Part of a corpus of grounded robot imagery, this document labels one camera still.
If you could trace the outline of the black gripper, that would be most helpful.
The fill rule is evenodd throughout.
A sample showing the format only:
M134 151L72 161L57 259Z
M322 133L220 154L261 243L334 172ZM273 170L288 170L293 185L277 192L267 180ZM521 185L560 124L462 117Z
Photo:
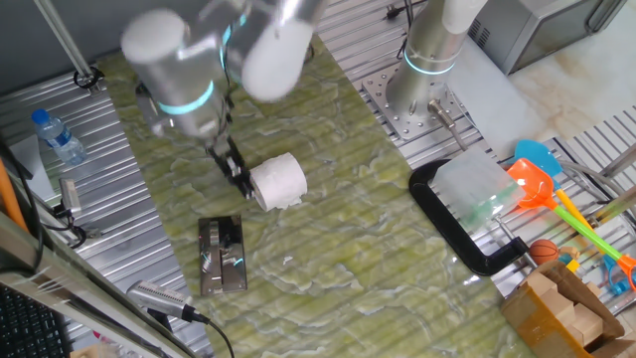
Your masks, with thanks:
M228 134L219 135L206 145L206 151L242 195L247 200L253 199L255 189L250 173L246 172L244 160L232 138Z

